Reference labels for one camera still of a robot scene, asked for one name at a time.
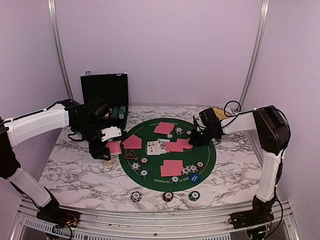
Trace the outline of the red playing card deck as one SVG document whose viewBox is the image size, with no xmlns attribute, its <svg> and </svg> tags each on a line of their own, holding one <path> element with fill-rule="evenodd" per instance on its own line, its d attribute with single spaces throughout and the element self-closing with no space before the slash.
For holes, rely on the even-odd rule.
<svg viewBox="0 0 320 240">
<path fill-rule="evenodd" d="M 117 141 L 110 141 L 105 146 L 109 149 L 110 155 L 120 155 L 122 153 L 120 143 Z"/>
</svg>

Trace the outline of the red black chip stack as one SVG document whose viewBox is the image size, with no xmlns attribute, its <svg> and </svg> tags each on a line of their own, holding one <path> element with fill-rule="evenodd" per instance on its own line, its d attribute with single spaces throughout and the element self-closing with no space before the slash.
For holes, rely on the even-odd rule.
<svg viewBox="0 0 320 240">
<path fill-rule="evenodd" d="M 165 202 L 171 202 L 173 200 L 174 194 L 171 191 L 166 191 L 162 194 L 162 199 Z"/>
</svg>

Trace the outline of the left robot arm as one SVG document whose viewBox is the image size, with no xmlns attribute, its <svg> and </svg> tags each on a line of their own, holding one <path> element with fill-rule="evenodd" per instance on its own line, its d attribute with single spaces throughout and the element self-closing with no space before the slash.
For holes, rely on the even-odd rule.
<svg viewBox="0 0 320 240">
<path fill-rule="evenodd" d="M 89 152 L 94 159 L 107 159 L 110 157 L 107 141 L 122 134 L 120 128 L 106 124 L 109 116 L 110 108 L 102 99 L 95 97 L 86 104 L 70 98 L 56 101 L 47 108 L 2 119 L 0 177 L 31 199 L 41 219 L 65 223 L 77 212 L 63 210 L 55 196 L 29 171 L 29 168 L 35 170 L 45 162 L 41 152 L 46 144 L 40 136 L 69 127 L 73 134 L 81 135 L 81 142 L 88 142 Z"/>
</svg>

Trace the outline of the woven bamboo tray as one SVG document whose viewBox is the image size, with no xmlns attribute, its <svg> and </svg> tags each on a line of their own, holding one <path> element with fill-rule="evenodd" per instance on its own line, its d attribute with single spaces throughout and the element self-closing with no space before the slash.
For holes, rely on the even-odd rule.
<svg viewBox="0 0 320 240">
<path fill-rule="evenodd" d="M 223 108 L 220 107 L 212 107 L 215 115 L 220 119 L 226 119 L 232 116 L 232 113 L 228 112 L 227 110 L 224 110 Z"/>
</svg>

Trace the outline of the teal chips row in case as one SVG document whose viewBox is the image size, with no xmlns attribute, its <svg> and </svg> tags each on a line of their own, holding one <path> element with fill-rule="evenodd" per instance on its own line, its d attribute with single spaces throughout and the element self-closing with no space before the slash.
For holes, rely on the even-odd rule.
<svg viewBox="0 0 320 240">
<path fill-rule="evenodd" d="M 123 120 L 126 117 L 126 110 L 125 106 L 121 106 L 118 111 L 118 119 Z"/>
</svg>

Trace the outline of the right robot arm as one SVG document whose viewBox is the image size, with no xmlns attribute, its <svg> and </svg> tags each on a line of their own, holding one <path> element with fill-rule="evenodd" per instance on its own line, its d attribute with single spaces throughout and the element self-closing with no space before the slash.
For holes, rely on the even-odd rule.
<svg viewBox="0 0 320 240">
<path fill-rule="evenodd" d="M 254 131 L 260 144 L 262 173 L 252 209 L 246 212 L 252 224 L 258 224 L 271 212 L 277 200 L 277 186 L 283 172 L 283 159 L 291 139 L 291 128 L 285 114 L 274 105 L 228 114 L 219 119 L 213 108 L 199 113 L 200 120 L 193 119 L 189 143 L 207 146 L 210 141 L 238 132 Z"/>
</svg>

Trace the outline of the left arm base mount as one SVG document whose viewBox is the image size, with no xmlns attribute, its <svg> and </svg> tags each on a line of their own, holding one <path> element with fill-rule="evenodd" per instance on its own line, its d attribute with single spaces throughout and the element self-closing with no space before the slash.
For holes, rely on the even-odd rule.
<svg viewBox="0 0 320 240">
<path fill-rule="evenodd" d="M 56 228 L 77 227 L 81 214 L 78 211 L 59 209 L 57 215 L 52 216 L 38 211 L 36 217 L 40 220 L 54 223 Z"/>
</svg>

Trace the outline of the blue small blind button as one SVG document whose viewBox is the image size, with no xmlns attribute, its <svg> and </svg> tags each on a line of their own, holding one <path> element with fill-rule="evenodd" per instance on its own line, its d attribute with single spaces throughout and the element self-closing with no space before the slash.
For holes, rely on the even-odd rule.
<svg viewBox="0 0 320 240">
<path fill-rule="evenodd" d="M 199 174 L 195 174 L 195 173 L 191 174 L 188 179 L 193 184 L 198 184 L 198 183 L 201 182 L 200 175 Z"/>
</svg>

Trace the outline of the white chips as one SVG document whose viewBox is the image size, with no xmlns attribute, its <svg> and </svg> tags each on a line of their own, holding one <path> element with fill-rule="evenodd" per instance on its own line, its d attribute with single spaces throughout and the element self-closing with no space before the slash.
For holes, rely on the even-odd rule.
<svg viewBox="0 0 320 240">
<path fill-rule="evenodd" d="M 140 170 L 141 165 L 138 162 L 133 162 L 130 167 L 133 171 L 138 171 Z"/>
<path fill-rule="evenodd" d="M 175 128 L 175 133 L 177 135 L 182 135 L 184 133 L 183 129 L 181 127 L 176 127 Z"/>
<path fill-rule="evenodd" d="M 181 174 L 182 175 L 189 175 L 189 174 L 193 174 L 196 173 L 198 171 L 198 168 L 196 165 L 192 164 L 192 165 L 187 165 L 183 168 Z"/>
</svg>

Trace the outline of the red card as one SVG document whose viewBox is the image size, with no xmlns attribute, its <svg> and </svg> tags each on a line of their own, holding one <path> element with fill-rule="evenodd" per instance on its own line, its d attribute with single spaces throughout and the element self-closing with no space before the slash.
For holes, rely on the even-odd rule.
<svg viewBox="0 0 320 240">
<path fill-rule="evenodd" d="M 182 160 L 164 160 L 163 165 L 164 166 L 172 166 L 172 167 L 175 166 L 175 167 L 179 168 L 181 171 L 184 168 Z"/>
<path fill-rule="evenodd" d="M 173 130 L 173 126 L 171 125 L 158 125 L 154 129 L 154 133 L 156 134 L 164 134 L 164 135 L 169 135 Z"/>
<path fill-rule="evenodd" d="M 142 139 L 139 138 L 139 139 L 132 140 L 129 148 L 130 149 L 141 149 L 142 148 Z"/>
</svg>

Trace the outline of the right aluminium frame post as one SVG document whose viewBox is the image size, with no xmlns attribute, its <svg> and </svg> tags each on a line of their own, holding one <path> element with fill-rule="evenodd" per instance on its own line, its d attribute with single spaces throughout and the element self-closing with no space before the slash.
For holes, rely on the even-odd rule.
<svg viewBox="0 0 320 240">
<path fill-rule="evenodd" d="M 242 110 L 245 107 L 245 102 L 247 100 L 251 84 L 253 82 L 256 64 L 258 62 L 261 48 L 263 45 L 263 40 L 264 40 L 264 35 L 265 35 L 266 25 L 267 25 L 267 18 L 268 18 L 268 13 L 269 13 L 269 7 L 270 7 L 269 0 L 262 0 L 261 1 L 260 14 L 259 14 L 259 19 L 258 19 L 258 24 L 257 24 L 255 41 L 254 41 L 254 45 L 253 45 L 253 51 L 252 51 L 251 59 L 249 62 L 245 82 L 244 82 L 242 92 L 240 95 L 240 99 L 239 99 L 239 103 L 241 105 Z"/>
</svg>

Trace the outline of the black triangular dealer button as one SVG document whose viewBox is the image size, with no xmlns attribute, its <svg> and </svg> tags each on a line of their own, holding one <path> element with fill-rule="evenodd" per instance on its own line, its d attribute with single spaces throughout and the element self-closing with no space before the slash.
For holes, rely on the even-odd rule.
<svg viewBox="0 0 320 240">
<path fill-rule="evenodd" d="M 126 160 L 137 160 L 138 157 L 135 153 L 135 151 L 132 149 L 126 156 L 125 156 Z"/>
</svg>

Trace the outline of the green chips row in case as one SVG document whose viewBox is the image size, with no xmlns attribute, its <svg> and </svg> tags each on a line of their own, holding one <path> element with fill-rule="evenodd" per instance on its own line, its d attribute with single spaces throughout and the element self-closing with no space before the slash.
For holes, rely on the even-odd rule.
<svg viewBox="0 0 320 240">
<path fill-rule="evenodd" d="M 111 116 L 110 118 L 111 119 L 117 119 L 118 118 L 118 115 L 119 115 L 119 111 L 120 111 L 120 108 L 118 106 L 115 106 L 112 108 L 112 111 L 111 111 Z"/>
</svg>

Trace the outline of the teal chip stack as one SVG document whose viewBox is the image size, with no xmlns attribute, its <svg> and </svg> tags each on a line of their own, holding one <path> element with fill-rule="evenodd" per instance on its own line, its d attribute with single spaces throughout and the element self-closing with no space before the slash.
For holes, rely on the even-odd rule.
<svg viewBox="0 0 320 240">
<path fill-rule="evenodd" d="M 188 198 L 190 201 L 195 202 L 200 198 L 200 193 L 198 191 L 192 191 L 189 193 Z"/>
</svg>

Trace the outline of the round green poker mat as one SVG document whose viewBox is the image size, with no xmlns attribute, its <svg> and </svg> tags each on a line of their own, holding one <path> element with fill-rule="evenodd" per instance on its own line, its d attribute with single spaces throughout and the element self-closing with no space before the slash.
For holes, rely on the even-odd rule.
<svg viewBox="0 0 320 240">
<path fill-rule="evenodd" d="M 194 127 L 192 123 L 176 118 L 156 118 L 144 121 L 134 126 L 127 132 L 127 135 L 129 137 L 131 135 L 136 135 L 137 137 L 141 138 L 142 148 L 134 150 L 138 157 L 137 160 L 128 160 L 125 159 L 125 157 L 131 150 L 124 149 L 124 146 L 121 146 L 122 154 L 119 156 L 119 162 L 127 176 L 138 185 L 159 192 L 184 191 L 202 183 L 212 173 L 216 164 L 217 153 L 215 146 L 211 143 L 209 146 L 194 146 L 192 149 L 186 149 L 183 152 L 171 152 L 158 156 L 148 156 L 147 142 L 162 137 L 161 134 L 154 133 L 154 129 L 160 122 L 175 124 L 175 127 L 181 127 L 183 129 L 184 133 L 182 135 L 176 135 L 175 133 L 173 134 L 173 141 L 176 141 L 178 138 L 187 139 L 188 136 L 185 134 L 185 132 L 192 130 Z M 148 158 L 149 162 L 148 164 L 142 165 L 141 158 L 144 157 Z M 205 167 L 203 169 L 198 169 L 198 171 L 194 173 L 200 175 L 200 182 L 195 184 L 189 181 L 189 176 L 192 173 L 188 175 L 181 174 L 181 176 L 179 176 L 178 183 L 171 183 L 170 176 L 161 177 L 161 166 L 163 165 L 164 160 L 182 160 L 183 167 L 188 165 L 196 165 L 197 162 L 203 162 Z M 134 162 L 140 164 L 140 170 L 134 171 L 131 169 L 131 164 Z M 148 176 L 142 177 L 140 175 L 141 170 L 148 170 Z"/>
</svg>

